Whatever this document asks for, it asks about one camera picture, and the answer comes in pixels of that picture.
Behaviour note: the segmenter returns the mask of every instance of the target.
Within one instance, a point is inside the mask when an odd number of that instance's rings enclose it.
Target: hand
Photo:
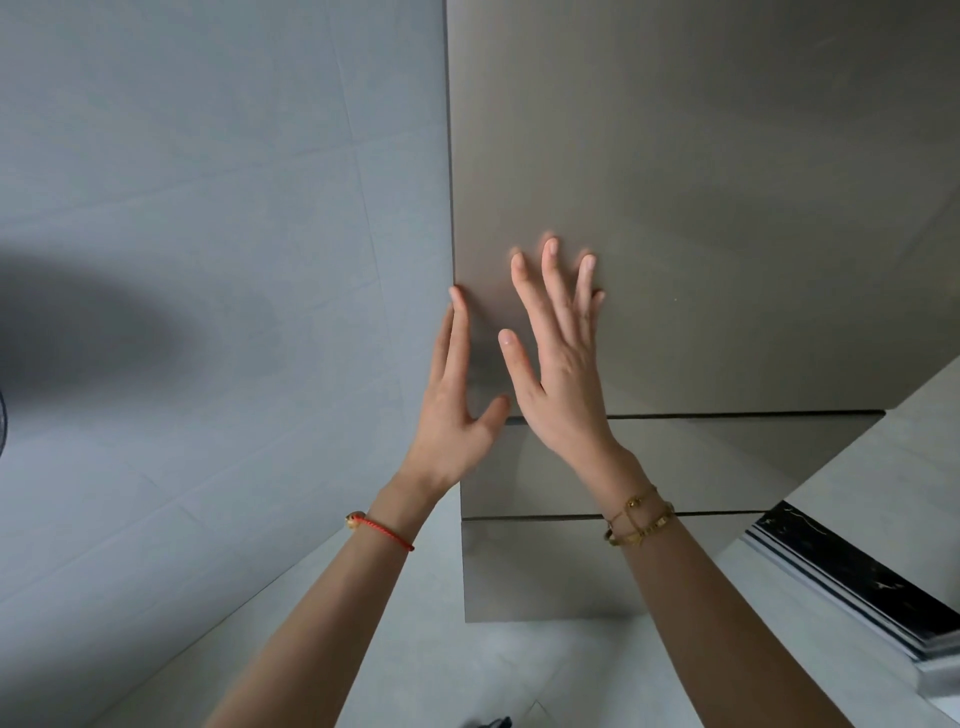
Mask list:
[[[537,337],[540,381],[513,331],[500,331],[499,341],[527,424],[583,476],[591,461],[619,448],[607,424],[596,365],[597,316],[604,292],[592,287],[596,256],[585,255],[571,296],[558,263],[559,247],[556,237],[543,246],[545,291],[532,280],[523,253],[514,254],[510,265]]]
[[[495,398],[474,420],[467,410],[470,324],[467,302],[457,286],[452,306],[433,349],[430,380],[423,395],[420,424],[400,472],[442,496],[490,451],[510,414],[510,398]]]

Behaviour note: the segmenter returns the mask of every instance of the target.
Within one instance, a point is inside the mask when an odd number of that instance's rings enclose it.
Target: grey cabinet door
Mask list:
[[[873,425],[876,415],[613,420],[679,511],[765,511]],[[597,507],[527,425],[508,425],[460,488],[464,518],[579,515]]]
[[[681,521],[711,555],[757,515]],[[467,621],[626,617],[646,611],[619,548],[592,521],[465,522]]]
[[[610,413],[896,406],[960,353],[960,245],[930,250],[960,237],[958,27],[950,2],[448,0],[477,398],[510,390],[499,328],[533,348],[508,252],[552,229],[599,254]]]

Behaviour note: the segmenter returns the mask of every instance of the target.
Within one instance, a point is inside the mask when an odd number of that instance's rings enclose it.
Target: finger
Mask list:
[[[516,334],[504,328],[497,336],[497,340],[500,342],[500,350],[503,352],[503,360],[507,363],[510,379],[514,383],[516,403],[522,410],[532,402],[534,397],[543,394],[543,388],[537,381],[534,368],[530,365],[530,357],[527,356],[520,340],[516,338]]]
[[[450,330],[453,327],[453,304],[446,307],[444,321],[440,324],[440,333],[433,345],[433,357],[430,359],[430,383],[435,384],[444,378],[446,353],[450,348]]]
[[[463,382],[467,385],[467,368],[470,363],[470,319],[464,293],[457,286],[450,286],[453,301],[453,324],[450,328],[450,348],[446,355],[444,379]]]
[[[543,270],[543,285],[553,304],[554,316],[567,343],[577,341],[577,323],[573,315],[573,303],[570,293],[566,289],[564,274],[560,271],[560,240],[551,237],[543,246],[543,257],[540,265]]]
[[[603,301],[607,298],[606,291],[597,291],[590,299],[590,341],[595,341],[597,336],[597,320],[600,318],[600,308]]]
[[[480,415],[480,419],[473,424],[487,439],[486,449],[490,449],[490,446],[499,436],[509,414],[510,398],[506,395],[500,395],[493,399],[490,406],[487,407],[487,411]]]
[[[530,269],[527,266],[523,253],[514,254],[510,261],[510,277],[514,282],[516,293],[527,309],[530,317],[530,326],[537,337],[537,346],[549,349],[561,341],[560,328],[553,313],[553,305],[546,295],[530,278]]]
[[[577,328],[584,342],[593,340],[592,308],[593,300],[593,269],[596,267],[596,255],[585,255],[580,261],[580,270],[577,273],[577,289],[573,297],[573,309],[577,317]]]

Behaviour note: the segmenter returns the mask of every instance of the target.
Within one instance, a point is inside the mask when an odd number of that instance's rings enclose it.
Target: red string bracelet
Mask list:
[[[406,541],[401,539],[399,536],[397,536],[396,533],[394,533],[392,530],[390,530],[386,526],[382,526],[377,522],[371,521],[369,518],[367,518],[367,514],[364,513],[363,511],[353,511],[353,513],[347,516],[347,526],[351,531],[356,530],[361,523],[364,523],[365,525],[368,525],[370,528],[373,528],[379,531],[384,536],[390,536],[390,538],[392,538],[398,544],[406,548],[408,551],[414,550],[413,544],[408,544]]]

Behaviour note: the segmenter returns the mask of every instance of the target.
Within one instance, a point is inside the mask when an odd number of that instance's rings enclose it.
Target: wrist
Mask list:
[[[401,468],[380,489],[367,515],[412,544],[441,495],[428,480]]]
[[[623,510],[631,497],[646,496],[654,486],[636,456],[617,443],[594,451],[589,460],[574,468],[600,506],[605,518]]]

